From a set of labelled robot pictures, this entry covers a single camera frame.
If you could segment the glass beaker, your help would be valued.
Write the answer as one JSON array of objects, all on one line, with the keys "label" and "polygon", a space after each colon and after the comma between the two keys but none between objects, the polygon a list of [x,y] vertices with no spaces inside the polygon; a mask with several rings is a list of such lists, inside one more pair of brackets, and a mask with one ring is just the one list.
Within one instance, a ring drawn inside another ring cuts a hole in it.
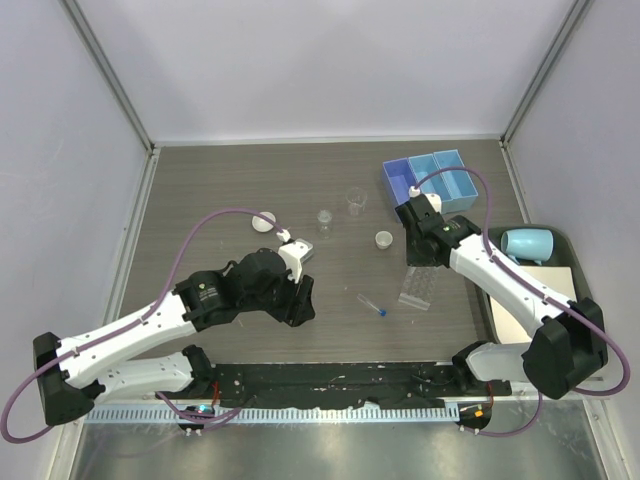
[{"label": "glass beaker", "polygon": [[352,187],[346,192],[345,198],[350,216],[357,217],[364,213],[368,200],[368,194],[364,189]]}]

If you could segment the purple-blue plastic bin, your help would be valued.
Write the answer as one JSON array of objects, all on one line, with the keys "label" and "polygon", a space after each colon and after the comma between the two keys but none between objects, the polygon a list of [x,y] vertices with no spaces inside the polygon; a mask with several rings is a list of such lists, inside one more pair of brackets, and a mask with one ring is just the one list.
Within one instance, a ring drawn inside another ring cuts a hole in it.
[{"label": "purple-blue plastic bin", "polygon": [[382,164],[381,179],[386,189],[391,210],[397,222],[400,222],[396,207],[409,199],[409,190],[417,183],[415,174],[407,157],[385,161]]}]

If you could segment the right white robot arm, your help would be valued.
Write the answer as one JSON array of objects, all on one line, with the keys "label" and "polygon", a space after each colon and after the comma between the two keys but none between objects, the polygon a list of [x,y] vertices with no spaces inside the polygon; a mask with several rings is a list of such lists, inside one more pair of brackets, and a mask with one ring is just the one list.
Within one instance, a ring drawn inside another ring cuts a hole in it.
[{"label": "right white robot arm", "polygon": [[465,395],[489,381],[528,382],[560,399],[604,367],[606,343],[601,308],[590,298],[561,295],[499,251],[466,217],[446,220],[426,195],[395,209],[405,230],[410,267],[444,266],[496,300],[529,336],[525,343],[476,342],[453,358],[451,380]]}]

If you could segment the blue-capped test tube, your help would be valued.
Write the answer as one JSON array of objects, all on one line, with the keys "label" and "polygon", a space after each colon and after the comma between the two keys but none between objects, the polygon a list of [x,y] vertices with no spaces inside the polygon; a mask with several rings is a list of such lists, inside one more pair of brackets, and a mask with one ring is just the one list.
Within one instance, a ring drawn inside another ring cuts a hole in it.
[{"label": "blue-capped test tube", "polygon": [[378,315],[380,315],[381,317],[384,317],[387,312],[385,309],[380,308],[379,306],[377,306],[374,302],[372,302],[369,298],[367,298],[366,296],[364,296],[363,294],[358,294],[357,295],[357,299],[363,303],[364,305],[366,305],[367,307],[371,308],[372,310],[374,310]]}]

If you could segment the clear plastic tube rack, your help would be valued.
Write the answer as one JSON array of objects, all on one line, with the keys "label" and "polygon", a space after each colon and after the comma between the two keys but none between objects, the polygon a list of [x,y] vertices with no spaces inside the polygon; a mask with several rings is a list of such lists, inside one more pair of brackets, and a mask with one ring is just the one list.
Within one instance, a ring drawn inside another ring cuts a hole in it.
[{"label": "clear plastic tube rack", "polygon": [[398,301],[412,308],[428,311],[439,272],[439,267],[408,267]]}]

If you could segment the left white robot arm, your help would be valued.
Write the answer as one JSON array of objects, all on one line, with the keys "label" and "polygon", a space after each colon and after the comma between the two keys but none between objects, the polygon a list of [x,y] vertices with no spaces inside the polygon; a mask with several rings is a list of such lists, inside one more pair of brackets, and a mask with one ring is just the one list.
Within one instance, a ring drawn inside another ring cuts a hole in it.
[{"label": "left white robot arm", "polygon": [[214,371],[203,350],[189,346],[163,358],[141,354],[171,340],[264,312],[298,327],[314,318],[314,281],[303,265],[313,247],[297,239],[260,249],[221,270],[198,271],[149,305],[105,327],[74,337],[46,332],[33,341],[45,423],[63,425],[108,399],[160,391],[205,397]]}]

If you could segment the white ceramic bowl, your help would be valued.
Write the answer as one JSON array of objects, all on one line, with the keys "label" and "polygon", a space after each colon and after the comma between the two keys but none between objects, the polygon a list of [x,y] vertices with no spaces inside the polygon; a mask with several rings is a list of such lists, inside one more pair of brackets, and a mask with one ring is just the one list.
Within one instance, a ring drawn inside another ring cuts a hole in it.
[{"label": "white ceramic bowl", "polygon": [[267,233],[274,229],[276,217],[269,211],[260,212],[254,215],[251,220],[252,228],[258,233]]}]

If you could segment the small glass bottle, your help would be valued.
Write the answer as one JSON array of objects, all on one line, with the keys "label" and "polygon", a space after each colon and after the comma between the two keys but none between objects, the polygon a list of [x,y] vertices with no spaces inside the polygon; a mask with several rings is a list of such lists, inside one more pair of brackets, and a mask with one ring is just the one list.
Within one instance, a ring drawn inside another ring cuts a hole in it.
[{"label": "small glass bottle", "polygon": [[317,232],[321,239],[329,239],[333,230],[333,214],[329,210],[320,210],[317,214]]}]

